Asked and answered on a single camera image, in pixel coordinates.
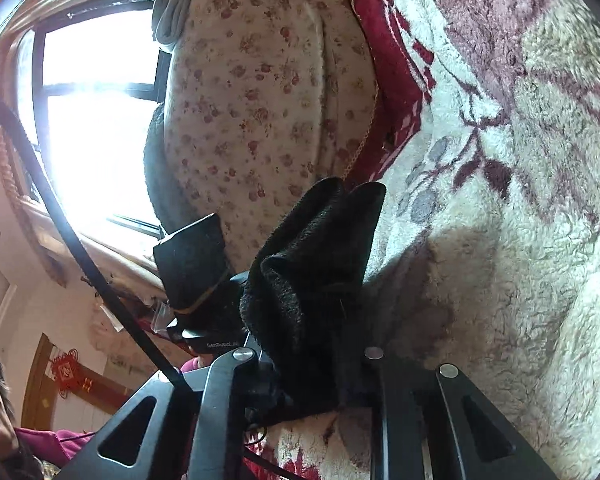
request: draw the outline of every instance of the black fabric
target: black fabric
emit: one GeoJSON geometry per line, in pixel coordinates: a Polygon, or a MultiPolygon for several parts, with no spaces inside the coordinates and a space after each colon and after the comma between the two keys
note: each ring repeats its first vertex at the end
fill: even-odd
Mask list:
{"type": "Polygon", "coordinates": [[[154,261],[171,308],[180,313],[230,276],[217,214],[188,225],[154,246],[154,261]]]}
{"type": "Polygon", "coordinates": [[[144,144],[144,179],[155,216],[168,234],[199,220],[186,190],[173,176],[164,153],[164,103],[158,104],[144,144]]]}
{"type": "Polygon", "coordinates": [[[11,480],[43,480],[42,467],[29,447],[18,439],[18,451],[2,461],[11,480]]]}
{"type": "Polygon", "coordinates": [[[315,184],[256,256],[240,300],[247,328],[271,357],[284,391],[306,412],[342,401],[366,334],[360,289],[386,189],[315,184]]]}

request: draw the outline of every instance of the black towel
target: black towel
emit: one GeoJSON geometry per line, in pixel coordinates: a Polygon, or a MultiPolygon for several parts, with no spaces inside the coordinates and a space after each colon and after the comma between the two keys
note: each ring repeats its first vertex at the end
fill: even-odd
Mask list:
{"type": "Polygon", "coordinates": [[[168,234],[202,218],[180,187],[164,153],[164,103],[157,105],[144,144],[144,180],[156,218],[168,234]]]}
{"type": "Polygon", "coordinates": [[[362,360],[360,289],[385,192],[377,182],[351,192],[339,178],[318,182],[251,265],[240,315],[305,413],[342,402],[346,370],[362,360]]]}

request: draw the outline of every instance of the cord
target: cord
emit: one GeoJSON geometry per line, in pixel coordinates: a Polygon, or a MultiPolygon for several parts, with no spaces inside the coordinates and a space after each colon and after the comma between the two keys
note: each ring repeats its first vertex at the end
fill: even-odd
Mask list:
{"type": "Polygon", "coordinates": [[[180,371],[171,365],[164,354],[158,350],[155,343],[149,339],[149,336],[142,330],[133,315],[125,308],[118,295],[113,291],[96,264],[88,255],[84,245],[81,243],[74,229],[71,227],[71,224],[69,224],[69,221],[66,219],[62,206],[58,202],[58,197],[56,197],[56,194],[51,187],[45,170],[40,166],[36,153],[33,151],[33,147],[22,127],[22,123],[1,100],[0,126],[10,137],[13,146],[20,155],[20,159],[23,161],[27,171],[29,171],[31,179],[45,203],[46,210],[58,229],[62,240],[69,249],[69,252],[74,257],[87,279],[98,291],[100,297],[107,305],[107,308],[115,314],[116,318],[122,323],[122,326],[124,326],[136,344],[142,349],[147,357],[151,359],[158,370],[168,378],[174,388],[181,389],[182,391],[190,391],[190,387],[182,377],[180,371]]]}
{"type": "Polygon", "coordinates": [[[262,428],[262,436],[259,437],[257,440],[254,440],[253,442],[246,442],[244,445],[245,446],[255,446],[256,444],[261,443],[265,437],[267,436],[267,427],[265,426],[264,428],[262,428]]]}
{"type": "Polygon", "coordinates": [[[295,473],[292,473],[290,471],[287,471],[286,469],[282,469],[281,467],[275,464],[272,464],[271,462],[269,462],[269,460],[254,453],[250,449],[244,448],[244,457],[249,462],[253,462],[255,465],[259,465],[261,468],[264,468],[267,471],[271,471],[273,474],[276,474],[281,478],[286,478],[286,480],[306,480],[306,478],[302,476],[298,476],[295,473]]]}
{"type": "Polygon", "coordinates": [[[69,442],[70,440],[80,440],[81,438],[88,438],[90,436],[93,436],[97,433],[97,431],[91,431],[91,433],[83,433],[80,435],[76,435],[76,436],[68,436],[67,438],[61,438],[59,439],[60,442],[69,442]]]}
{"type": "Polygon", "coordinates": [[[353,0],[347,0],[347,2],[349,3],[349,9],[351,9],[351,12],[353,13],[354,18],[358,22],[358,26],[360,27],[360,31],[362,31],[362,36],[365,38],[366,47],[369,49],[369,56],[371,56],[371,65],[374,68],[374,74],[377,75],[378,74],[378,70],[376,70],[376,60],[374,59],[374,55],[371,53],[371,43],[369,43],[369,38],[366,35],[365,28],[362,26],[362,22],[360,21],[360,18],[358,17],[358,14],[356,13],[356,10],[353,8],[353,0]]]}

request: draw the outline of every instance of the window frame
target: window frame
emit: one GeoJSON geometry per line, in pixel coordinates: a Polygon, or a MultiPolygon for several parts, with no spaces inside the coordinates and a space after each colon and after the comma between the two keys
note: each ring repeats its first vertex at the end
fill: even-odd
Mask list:
{"type": "MultiPolygon", "coordinates": [[[[154,5],[154,0],[88,0],[81,4],[68,7],[62,11],[41,20],[33,27],[34,39],[32,49],[31,90],[33,97],[33,118],[36,128],[38,144],[34,148],[40,152],[40,157],[45,166],[45,171],[53,187],[55,186],[54,168],[50,159],[50,133],[48,116],[48,98],[52,96],[68,95],[80,91],[80,83],[60,83],[53,85],[43,84],[43,71],[45,60],[46,35],[60,28],[85,22],[93,18],[117,14],[130,10],[147,10],[154,5]]],[[[95,91],[119,91],[138,99],[154,101],[156,104],[164,102],[167,91],[167,79],[171,54],[160,50],[153,84],[97,84],[90,85],[95,91]]],[[[115,224],[161,239],[160,226],[149,224],[145,221],[135,220],[114,215],[107,218],[115,224]]]]}

